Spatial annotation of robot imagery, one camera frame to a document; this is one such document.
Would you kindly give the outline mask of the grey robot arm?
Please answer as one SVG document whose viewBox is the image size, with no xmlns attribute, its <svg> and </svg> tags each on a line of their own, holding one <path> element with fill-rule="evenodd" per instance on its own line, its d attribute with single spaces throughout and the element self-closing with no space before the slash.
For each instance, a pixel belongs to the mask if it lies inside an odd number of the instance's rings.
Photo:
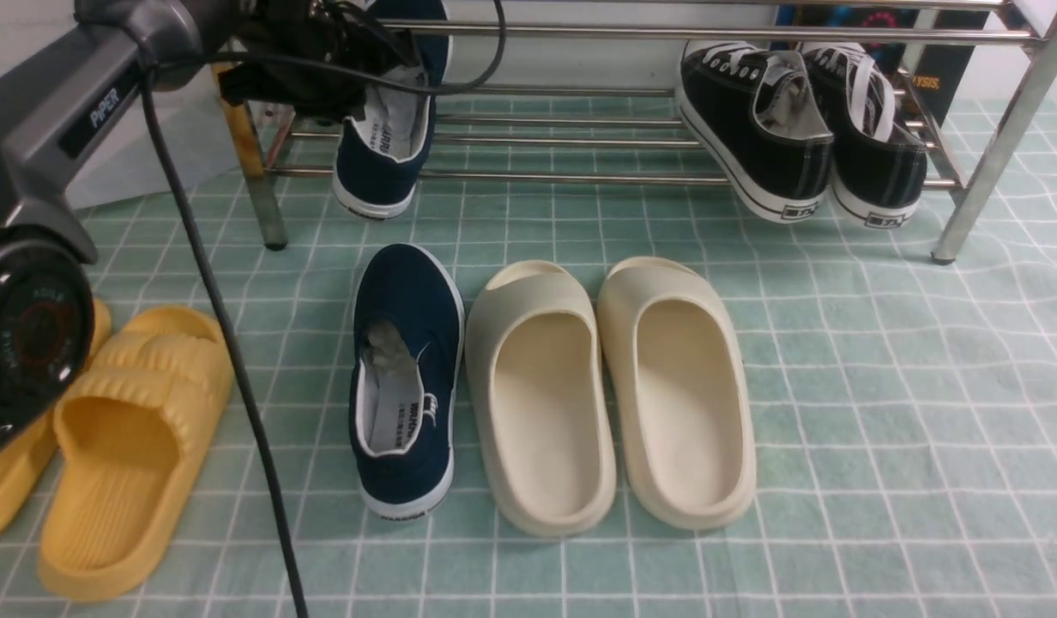
<svg viewBox="0 0 1057 618">
<path fill-rule="evenodd" d="M 255 58 L 251 94 L 346 111 L 359 75 L 419 62 L 407 32 L 349 1 L 77 1 L 75 25 L 0 76 L 0 455 L 24 445 L 84 372 L 100 310 L 96 245 L 69 185 L 141 93 L 173 91 L 230 39 Z"/>
</svg>

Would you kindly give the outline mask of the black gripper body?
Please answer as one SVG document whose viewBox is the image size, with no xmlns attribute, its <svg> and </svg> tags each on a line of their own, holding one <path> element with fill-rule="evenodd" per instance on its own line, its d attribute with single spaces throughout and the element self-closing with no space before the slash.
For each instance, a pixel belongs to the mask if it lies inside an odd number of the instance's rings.
<svg viewBox="0 0 1057 618">
<path fill-rule="evenodd" d="M 421 65 L 414 36 L 353 1 L 255 1 L 237 39 L 251 58 L 219 74 L 223 101 L 277 102 L 324 121 L 365 102 L 369 82 L 344 70 L 390 79 Z"/>
</svg>

